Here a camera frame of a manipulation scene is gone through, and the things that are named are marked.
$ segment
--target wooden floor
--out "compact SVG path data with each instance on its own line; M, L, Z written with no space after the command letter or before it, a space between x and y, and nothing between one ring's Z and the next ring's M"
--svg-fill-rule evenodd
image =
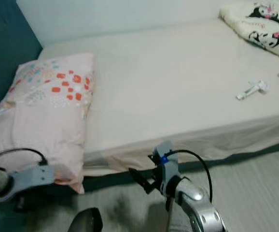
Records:
M210 169L213 204L230 232L279 231L279 152ZM204 172L184 173L208 186ZM34 213L29 232L67 232L76 213L97 207L103 232L165 232L165 199L156 190L146 195L137 184L120 185L59 199Z

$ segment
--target black cable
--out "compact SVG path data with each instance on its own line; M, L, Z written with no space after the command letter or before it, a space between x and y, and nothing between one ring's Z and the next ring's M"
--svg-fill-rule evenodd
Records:
M168 153L165 154L166 157L170 156L170 155L173 155L173 154L177 154L177 153L189 153L195 157L198 158L198 160L202 163L205 171L206 171L206 174L207 174L207 178L208 178L208 184L209 184L209 200L210 202L212 202L212 183L211 183L211 177L210 177L210 173L209 173L209 170L208 170L208 167L206 165L206 163L203 161L203 159L196 153L192 152L192 151L189 151L189 150L174 150L174 151L170 151Z
M9 150L4 150L4 151L0 152L0 156L3 156L5 154L11 153L11 152L15 152L15 151L31 151L31 152L37 153L42 158L42 160L39 162L39 165L40 166L47 165L47 159L45 158L45 156L40 151L31 149L31 148L23 147L23 148L14 148L14 149L9 149Z

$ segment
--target dark blue headboard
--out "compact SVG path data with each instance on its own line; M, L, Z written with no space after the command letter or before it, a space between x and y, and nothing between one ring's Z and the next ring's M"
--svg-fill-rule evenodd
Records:
M16 0L0 0L0 101L17 66L36 59L41 49Z

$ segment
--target mattress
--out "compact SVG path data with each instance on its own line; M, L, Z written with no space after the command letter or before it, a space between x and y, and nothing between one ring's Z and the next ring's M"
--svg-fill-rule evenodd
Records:
M147 155L164 140L206 160L279 143L279 57L219 19L51 44L39 59L82 52L97 70L85 175L153 168ZM238 101L254 80L270 91Z

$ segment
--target blanket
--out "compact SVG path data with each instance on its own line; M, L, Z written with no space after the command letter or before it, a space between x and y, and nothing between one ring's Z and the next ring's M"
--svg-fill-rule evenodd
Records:
M220 17L245 40L279 55L279 1L230 4Z

